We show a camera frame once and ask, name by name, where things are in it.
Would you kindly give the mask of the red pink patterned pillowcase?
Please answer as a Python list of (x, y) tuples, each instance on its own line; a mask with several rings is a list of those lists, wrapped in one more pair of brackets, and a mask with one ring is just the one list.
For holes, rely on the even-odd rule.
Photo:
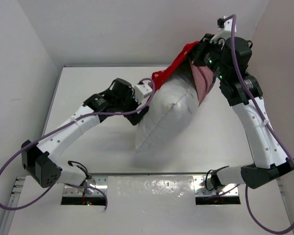
[(152, 74), (151, 78), (155, 83), (156, 91), (173, 75), (185, 76), (194, 85), (199, 104), (204, 101), (215, 84), (216, 76), (207, 66), (196, 67), (188, 58), (197, 44), (198, 41), (186, 44), (170, 66)]

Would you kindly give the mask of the white pillow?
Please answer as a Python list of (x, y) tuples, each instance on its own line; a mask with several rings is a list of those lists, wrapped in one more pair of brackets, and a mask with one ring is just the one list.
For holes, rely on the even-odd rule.
[(199, 107), (192, 75), (173, 74), (155, 93), (148, 112), (139, 122), (136, 152), (162, 149), (188, 127)]

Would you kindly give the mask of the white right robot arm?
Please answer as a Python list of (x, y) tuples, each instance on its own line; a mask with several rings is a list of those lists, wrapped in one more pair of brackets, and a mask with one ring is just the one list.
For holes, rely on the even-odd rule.
[(223, 44), (213, 41), (212, 34), (204, 37), (191, 50), (189, 58), (195, 66), (207, 66), (220, 80), (220, 90), (238, 116), (247, 137), (253, 163), (245, 166), (224, 166), (212, 171), (213, 189), (227, 184), (245, 184), (256, 189), (294, 170), (292, 162), (268, 129), (263, 92), (257, 79), (246, 72), (252, 55), (252, 42), (235, 38), (235, 52), (241, 84), (232, 60), (231, 40)]

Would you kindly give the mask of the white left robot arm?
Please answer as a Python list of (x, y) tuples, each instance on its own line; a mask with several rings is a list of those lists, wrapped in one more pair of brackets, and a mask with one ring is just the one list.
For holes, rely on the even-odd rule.
[(78, 138), (91, 128), (111, 116), (123, 116), (133, 126), (147, 113), (148, 104), (154, 95), (152, 83), (141, 80), (135, 86), (116, 78), (111, 85), (98, 94), (87, 98), (74, 114), (56, 130), (45, 135), (37, 143), (29, 140), (22, 144), (22, 164), (24, 169), (42, 187), (49, 188), (56, 183), (79, 186), (89, 174), (80, 166), (64, 164), (61, 155)]

